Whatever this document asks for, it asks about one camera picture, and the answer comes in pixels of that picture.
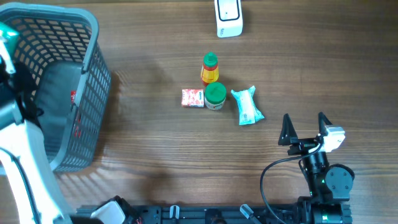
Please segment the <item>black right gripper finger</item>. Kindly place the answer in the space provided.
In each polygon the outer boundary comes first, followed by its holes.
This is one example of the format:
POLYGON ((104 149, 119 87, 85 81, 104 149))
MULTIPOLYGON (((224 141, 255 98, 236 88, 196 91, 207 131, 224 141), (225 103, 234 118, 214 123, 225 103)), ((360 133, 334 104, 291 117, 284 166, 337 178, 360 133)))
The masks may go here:
POLYGON ((283 117, 282 130, 280 132, 278 145, 289 146, 298 143, 298 136, 288 113, 283 117))
POLYGON ((326 134, 326 126, 328 125, 332 125, 332 122, 326 117, 326 115, 323 112, 319 112, 318 127, 319 127, 319 133, 321 135, 326 134))

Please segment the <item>light blue tissue pack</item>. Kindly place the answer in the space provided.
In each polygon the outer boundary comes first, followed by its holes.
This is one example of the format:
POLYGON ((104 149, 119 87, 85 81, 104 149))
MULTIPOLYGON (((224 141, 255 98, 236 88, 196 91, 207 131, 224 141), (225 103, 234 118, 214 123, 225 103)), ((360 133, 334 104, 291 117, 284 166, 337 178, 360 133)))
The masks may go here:
POLYGON ((255 124, 265 118, 265 116, 257 109, 253 100, 255 91, 255 86, 241 91, 231 90, 231 94, 238 105, 240 126, 255 124))

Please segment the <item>red sriracha bottle green cap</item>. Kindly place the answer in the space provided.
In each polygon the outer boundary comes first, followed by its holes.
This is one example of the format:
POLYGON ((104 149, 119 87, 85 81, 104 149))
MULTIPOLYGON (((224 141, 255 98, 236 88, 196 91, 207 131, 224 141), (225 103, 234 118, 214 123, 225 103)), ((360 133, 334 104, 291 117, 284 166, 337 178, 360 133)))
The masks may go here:
POLYGON ((201 68, 201 81, 207 86, 210 83, 217 82, 220 73, 218 68, 218 57, 213 52, 208 52, 203 58, 203 64, 201 68))

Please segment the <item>green glove package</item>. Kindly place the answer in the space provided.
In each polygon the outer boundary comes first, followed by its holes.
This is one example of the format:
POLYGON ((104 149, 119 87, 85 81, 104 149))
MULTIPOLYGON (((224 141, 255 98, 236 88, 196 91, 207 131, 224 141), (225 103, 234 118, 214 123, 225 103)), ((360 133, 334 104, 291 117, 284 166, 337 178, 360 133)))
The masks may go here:
POLYGON ((18 31, 1 23, 1 40, 4 42, 10 55, 13 55, 16 50, 19 35, 20 33, 18 31))

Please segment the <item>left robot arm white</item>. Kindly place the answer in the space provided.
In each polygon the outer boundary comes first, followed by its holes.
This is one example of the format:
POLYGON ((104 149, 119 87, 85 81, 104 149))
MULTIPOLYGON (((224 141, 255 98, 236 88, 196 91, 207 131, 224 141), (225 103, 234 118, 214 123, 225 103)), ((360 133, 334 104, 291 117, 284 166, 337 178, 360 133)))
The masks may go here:
POLYGON ((44 148, 31 99, 37 89, 25 65, 14 65, 1 45, 1 163, 20 223, 71 223, 72 209, 61 193, 44 148))

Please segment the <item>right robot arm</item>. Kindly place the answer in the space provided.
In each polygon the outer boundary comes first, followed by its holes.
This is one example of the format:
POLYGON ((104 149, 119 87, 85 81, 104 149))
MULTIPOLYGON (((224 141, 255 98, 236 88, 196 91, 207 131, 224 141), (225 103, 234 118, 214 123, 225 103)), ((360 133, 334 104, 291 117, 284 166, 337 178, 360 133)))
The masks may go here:
POLYGON ((292 217, 284 215, 289 223, 352 223, 350 206, 347 204, 353 188, 354 172, 342 164, 331 165, 327 154, 340 147, 345 140, 341 126, 332 124, 320 112, 319 133, 314 138, 300 139, 290 116, 283 117, 278 145, 289 146, 290 156, 299 156, 300 170, 307 182, 310 195, 299 197, 293 205, 292 217))

